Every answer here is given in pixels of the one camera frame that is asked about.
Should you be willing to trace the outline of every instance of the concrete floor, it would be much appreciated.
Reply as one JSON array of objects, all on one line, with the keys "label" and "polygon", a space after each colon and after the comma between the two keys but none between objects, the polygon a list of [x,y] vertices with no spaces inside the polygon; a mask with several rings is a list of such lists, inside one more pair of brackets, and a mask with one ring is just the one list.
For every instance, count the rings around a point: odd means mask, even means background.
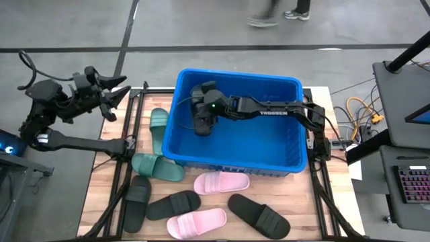
[{"label": "concrete floor", "polygon": [[[309,22],[286,21],[276,28],[246,26],[262,1],[148,0],[139,3],[129,46],[249,45],[249,44],[410,44],[428,31],[430,18],[418,0],[313,1]],[[0,50],[5,48],[121,47],[132,0],[2,0]],[[281,9],[294,8],[284,1]],[[372,50],[260,50],[220,52],[129,52],[122,74],[125,85],[171,87],[187,67],[293,76],[306,86],[328,86],[336,91],[372,78],[372,63],[391,60],[403,49]],[[36,66],[51,75],[70,77],[93,65],[102,75],[113,75],[118,52],[31,54]],[[426,50],[416,61],[430,59]],[[30,71],[17,54],[0,54],[0,128],[17,134],[31,101],[16,87],[28,82]],[[348,97],[365,97],[374,81],[332,96],[337,106]],[[345,121],[337,113],[338,121]],[[58,122],[53,128],[67,135],[98,138],[99,111]],[[374,127],[383,130],[385,124]],[[81,216],[94,153],[63,149],[26,157],[55,167],[54,175],[29,192],[13,241],[53,241],[75,236]],[[430,233],[386,225],[385,198],[357,194],[366,234],[375,239],[428,241]]]}]

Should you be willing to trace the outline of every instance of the blue crate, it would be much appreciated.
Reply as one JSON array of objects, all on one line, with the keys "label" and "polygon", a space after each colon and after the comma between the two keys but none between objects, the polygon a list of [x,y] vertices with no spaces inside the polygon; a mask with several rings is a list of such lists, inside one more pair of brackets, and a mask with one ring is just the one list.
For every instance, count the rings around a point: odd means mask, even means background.
[{"label": "blue crate", "polygon": [[230,95],[250,95],[259,101],[302,101],[302,84],[293,77],[279,77],[205,69],[180,72],[163,140],[163,154],[189,167],[286,176],[306,167],[304,127],[288,116],[259,116],[232,121],[219,117],[210,136],[197,136],[192,127],[191,89],[216,81],[217,89]]}]

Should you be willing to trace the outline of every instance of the slide sandal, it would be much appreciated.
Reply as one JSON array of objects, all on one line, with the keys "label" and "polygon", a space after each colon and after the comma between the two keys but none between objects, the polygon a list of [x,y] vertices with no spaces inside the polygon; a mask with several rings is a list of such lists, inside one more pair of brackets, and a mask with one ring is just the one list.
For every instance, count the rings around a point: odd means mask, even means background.
[{"label": "slide sandal", "polygon": [[200,195],[240,191],[248,187],[248,175],[234,172],[207,172],[199,175],[194,182],[194,191]]},{"label": "slide sandal", "polygon": [[290,223],[283,216],[268,205],[258,204],[240,194],[233,194],[228,199],[228,208],[269,239],[282,239],[290,232]]},{"label": "slide sandal", "polygon": [[171,218],[192,212],[200,207],[200,198],[193,191],[182,191],[161,198],[148,205],[146,217],[149,220]]},{"label": "slide sandal", "polygon": [[182,166],[165,161],[160,155],[134,154],[132,157],[132,166],[133,170],[139,173],[139,175],[170,182],[180,182],[185,175]]},{"label": "slide sandal", "polygon": [[168,117],[169,113],[162,108],[154,108],[150,113],[149,130],[153,134],[153,153],[156,155],[163,155],[161,146]]},{"label": "slide sandal", "polygon": [[151,183],[148,178],[139,175],[133,177],[125,197],[127,206],[124,230],[127,233],[137,233],[142,228],[150,196]]},{"label": "slide sandal", "polygon": [[222,208],[213,208],[170,218],[167,221],[167,231],[175,239],[189,239],[220,228],[226,223],[225,211]]}]

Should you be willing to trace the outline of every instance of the sneaker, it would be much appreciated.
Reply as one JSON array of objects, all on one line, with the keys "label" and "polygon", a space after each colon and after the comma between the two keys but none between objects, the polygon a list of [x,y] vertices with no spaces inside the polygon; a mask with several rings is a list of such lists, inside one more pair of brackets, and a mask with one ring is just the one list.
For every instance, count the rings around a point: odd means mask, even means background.
[{"label": "sneaker", "polygon": [[279,23],[275,21],[273,17],[265,17],[265,18],[248,17],[247,24],[249,26],[253,26],[257,28],[266,28],[266,27],[277,26]]},{"label": "sneaker", "polygon": [[309,20],[309,13],[298,13],[296,11],[286,11],[284,12],[284,17],[286,19],[299,19],[302,21],[308,21]]}]

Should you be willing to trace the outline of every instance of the wooden table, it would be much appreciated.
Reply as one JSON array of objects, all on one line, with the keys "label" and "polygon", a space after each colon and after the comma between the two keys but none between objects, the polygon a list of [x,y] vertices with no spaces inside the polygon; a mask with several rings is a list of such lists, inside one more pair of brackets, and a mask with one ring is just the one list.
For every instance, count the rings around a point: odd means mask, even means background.
[{"label": "wooden table", "polygon": [[[326,110],[326,116],[337,127],[335,112],[331,103],[328,87],[311,87],[314,102]],[[124,115],[126,113],[128,98],[120,104],[117,110],[114,110],[118,120],[116,122],[104,122],[101,133],[102,139],[111,139],[121,137]],[[137,152],[152,153],[151,133],[149,131],[150,112],[154,108],[164,108],[170,110],[172,95],[171,94],[152,94],[145,95],[142,118],[140,120],[140,132],[138,135]],[[331,127],[326,123],[325,134],[328,138],[336,138]],[[333,155],[344,157],[341,151],[332,151]],[[98,153],[95,157],[94,165],[97,165],[109,157],[103,153]],[[343,216],[349,221],[353,228],[364,234],[361,217],[358,210],[357,200],[355,198],[353,185],[349,176],[347,164],[343,161],[332,159],[327,163],[331,187],[335,204],[342,212]],[[79,224],[78,235],[85,234],[100,217],[108,205],[112,179],[115,169],[115,162],[111,161],[97,168],[91,176],[87,197],[83,207],[81,222]],[[194,179],[201,173],[202,169],[185,168],[186,174],[182,182],[173,183],[150,179],[152,184],[152,194],[150,202],[161,199],[169,194],[183,190],[193,190]],[[239,192],[240,194],[260,203],[267,204],[275,211],[284,216],[291,224],[291,231],[285,239],[320,239],[316,207],[314,204],[314,195],[312,183],[310,180],[310,171],[306,169],[297,174],[289,174],[286,177],[265,177],[259,175],[250,175],[251,185],[249,189]],[[219,229],[200,235],[194,239],[228,239],[228,240],[264,240],[267,239],[257,231],[252,229],[248,224],[235,216],[227,207],[227,200],[233,193],[224,193],[211,196],[200,196],[202,205],[199,210],[209,208],[223,208],[227,213],[227,223]],[[114,213],[111,231],[116,230],[118,220],[119,205]],[[332,235],[331,220],[328,208],[325,208],[325,218],[329,235]],[[173,239],[166,228],[167,219],[150,221],[145,219],[142,229],[135,234],[124,232],[123,239],[138,240],[167,240]]]}]

